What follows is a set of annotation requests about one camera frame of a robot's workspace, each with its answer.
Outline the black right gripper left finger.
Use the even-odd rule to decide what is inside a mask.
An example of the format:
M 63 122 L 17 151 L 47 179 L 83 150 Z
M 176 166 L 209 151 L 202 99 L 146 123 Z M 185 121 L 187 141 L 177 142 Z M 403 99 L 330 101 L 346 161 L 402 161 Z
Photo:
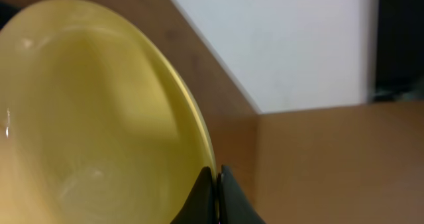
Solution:
M 218 224 L 215 186 L 210 167 L 203 167 L 171 224 Z

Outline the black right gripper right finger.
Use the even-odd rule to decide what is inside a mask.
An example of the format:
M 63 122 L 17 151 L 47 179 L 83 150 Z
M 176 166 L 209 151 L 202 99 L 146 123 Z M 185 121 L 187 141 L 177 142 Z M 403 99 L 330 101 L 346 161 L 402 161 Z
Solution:
M 251 206 L 229 166 L 217 178 L 220 224 L 265 224 Z

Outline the yellow plate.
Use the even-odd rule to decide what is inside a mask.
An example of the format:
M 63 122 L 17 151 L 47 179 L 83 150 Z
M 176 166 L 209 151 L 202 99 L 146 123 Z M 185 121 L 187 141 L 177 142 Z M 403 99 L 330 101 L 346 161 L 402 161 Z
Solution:
M 176 69 L 86 0 L 1 21 L 1 222 L 171 223 L 216 165 Z

